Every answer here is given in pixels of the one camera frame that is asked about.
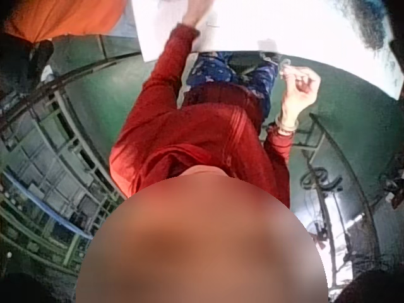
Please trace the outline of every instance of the sheet of paper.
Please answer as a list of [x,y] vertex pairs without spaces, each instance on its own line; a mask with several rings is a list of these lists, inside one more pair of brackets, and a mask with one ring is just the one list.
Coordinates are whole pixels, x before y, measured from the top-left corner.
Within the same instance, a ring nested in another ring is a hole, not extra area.
[[[145,61],[162,53],[187,0],[132,0]],[[344,69],[398,99],[404,75],[385,39],[366,49],[352,23],[326,0],[217,0],[193,51],[272,51]]]

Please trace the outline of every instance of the red long-sleeve top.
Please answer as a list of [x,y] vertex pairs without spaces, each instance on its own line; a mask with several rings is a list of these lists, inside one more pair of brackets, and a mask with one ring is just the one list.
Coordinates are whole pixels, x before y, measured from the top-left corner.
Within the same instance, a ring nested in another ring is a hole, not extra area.
[[257,100],[241,86],[207,83],[177,109],[181,76],[198,31],[171,33],[110,154],[110,172],[128,197],[195,165],[220,167],[290,206],[287,160],[292,136],[270,127],[262,146]]

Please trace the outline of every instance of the orange cloth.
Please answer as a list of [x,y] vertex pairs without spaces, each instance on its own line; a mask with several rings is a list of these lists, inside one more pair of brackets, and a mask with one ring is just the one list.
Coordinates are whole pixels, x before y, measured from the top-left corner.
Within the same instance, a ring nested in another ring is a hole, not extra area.
[[33,43],[65,34],[103,34],[117,23],[126,1],[21,0],[4,31]]

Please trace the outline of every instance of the blue patterned pants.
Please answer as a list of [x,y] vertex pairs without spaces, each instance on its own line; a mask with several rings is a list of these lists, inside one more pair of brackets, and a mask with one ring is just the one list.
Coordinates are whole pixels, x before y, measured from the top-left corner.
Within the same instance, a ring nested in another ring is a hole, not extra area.
[[263,120],[271,109],[271,92],[275,78],[278,75],[278,65],[263,61],[264,64],[239,76],[229,67],[232,52],[203,52],[200,53],[187,79],[187,85],[194,87],[206,82],[231,82],[246,87],[252,92],[261,105]]

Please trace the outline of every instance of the bangle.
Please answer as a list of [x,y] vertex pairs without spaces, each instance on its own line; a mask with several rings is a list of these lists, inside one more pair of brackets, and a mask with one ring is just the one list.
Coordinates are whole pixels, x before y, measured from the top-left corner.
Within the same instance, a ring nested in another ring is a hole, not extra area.
[[284,132],[284,133],[290,133],[293,134],[294,132],[296,132],[296,129],[299,127],[299,121],[296,119],[296,123],[293,127],[289,127],[286,125],[283,125],[280,119],[280,113],[276,116],[275,118],[275,124],[276,126],[278,126],[278,128]]

